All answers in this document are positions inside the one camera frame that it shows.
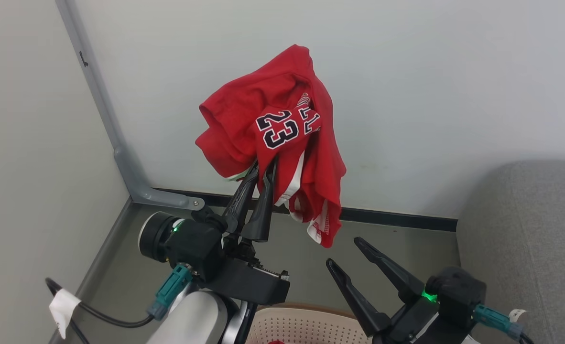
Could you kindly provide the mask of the cream perforated laundry basket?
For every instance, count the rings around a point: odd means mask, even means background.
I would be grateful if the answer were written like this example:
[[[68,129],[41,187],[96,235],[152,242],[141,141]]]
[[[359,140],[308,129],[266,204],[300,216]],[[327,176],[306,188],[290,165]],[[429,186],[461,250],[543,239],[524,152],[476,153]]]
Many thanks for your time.
[[[261,306],[255,313],[246,344],[372,344],[355,316],[304,303]]]

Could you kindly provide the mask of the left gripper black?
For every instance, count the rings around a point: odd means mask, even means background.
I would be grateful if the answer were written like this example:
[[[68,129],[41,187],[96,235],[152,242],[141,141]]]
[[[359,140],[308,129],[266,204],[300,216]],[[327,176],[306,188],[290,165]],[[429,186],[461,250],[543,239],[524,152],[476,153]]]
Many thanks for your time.
[[[203,283],[256,283],[258,270],[250,265],[254,250],[247,240],[269,240],[277,163],[274,158],[263,174],[263,186],[247,224],[245,217],[258,183],[258,161],[240,179],[223,217],[210,213],[199,221],[154,213],[139,231],[139,252],[160,263],[186,264]]]

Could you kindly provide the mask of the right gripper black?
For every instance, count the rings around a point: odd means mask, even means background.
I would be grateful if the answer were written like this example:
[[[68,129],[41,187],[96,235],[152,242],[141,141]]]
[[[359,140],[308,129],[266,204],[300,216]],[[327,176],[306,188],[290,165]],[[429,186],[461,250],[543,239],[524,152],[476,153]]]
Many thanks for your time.
[[[327,270],[372,344],[462,344],[477,324],[474,311],[484,302],[486,284],[458,267],[444,268],[426,283],[361,237],[353,242],[391,281],[403,302],[392,318],[379,312],[331,258]]]

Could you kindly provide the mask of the black baseboard strip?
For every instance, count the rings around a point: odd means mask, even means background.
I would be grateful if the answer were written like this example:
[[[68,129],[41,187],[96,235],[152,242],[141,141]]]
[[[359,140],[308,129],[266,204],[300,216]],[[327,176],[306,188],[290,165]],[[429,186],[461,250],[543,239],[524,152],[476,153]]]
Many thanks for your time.
[[[158,189],[163,192],[184,194],[188,197],[200,198],[211,207],[226,207],[232,200],[228,194],[201,193],[186,190]],[[428,217],[422,215],[388,213],[368,209],[343,207],[340,215],[341,221],[357,222],[361,224],[375,224],[396,226],[401,228],[428,229],[434,231],[456,232],[457,218]]]

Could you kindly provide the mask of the grey metal frame post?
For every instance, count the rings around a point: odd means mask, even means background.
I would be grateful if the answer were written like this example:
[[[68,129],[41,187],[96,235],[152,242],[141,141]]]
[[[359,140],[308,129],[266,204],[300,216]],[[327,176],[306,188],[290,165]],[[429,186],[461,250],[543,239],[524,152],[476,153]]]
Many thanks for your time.
[[[88,39],[86,28],[79,16],[76,0],[55,0],[66,31],[77,54],[79,64],[106,133],[113,147],[113,156],[132,201],[139,204],[158,205],[190,211],[198,211],[206,205],[199,197],[156,190],[147,181],[138,160],[128,150],[110,96],[98,67],[95,53]]]

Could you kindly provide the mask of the red number 23 jersey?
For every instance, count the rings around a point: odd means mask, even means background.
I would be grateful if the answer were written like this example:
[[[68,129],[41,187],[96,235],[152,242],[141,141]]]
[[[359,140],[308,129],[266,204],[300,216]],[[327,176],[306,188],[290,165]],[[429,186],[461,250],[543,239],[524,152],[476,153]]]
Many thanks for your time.
[[[346,174],[331,96],[310,51],[292,45],[258,70],[214,92],[199,107],[208,129],[196,145],[223,178],[243,178],[256,162],[263,178],[276,161],[273,204],[330,248],[341,228]]]

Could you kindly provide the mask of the grey fabric sofa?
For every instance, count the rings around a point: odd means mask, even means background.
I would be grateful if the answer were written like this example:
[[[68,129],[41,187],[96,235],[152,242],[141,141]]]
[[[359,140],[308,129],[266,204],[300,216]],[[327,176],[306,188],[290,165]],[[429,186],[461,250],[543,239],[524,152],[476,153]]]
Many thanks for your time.
[[[486,305],[523,310],[534,344],[565,344],[565,161],[493,170],[460,213],[460,265],[486,283]]]

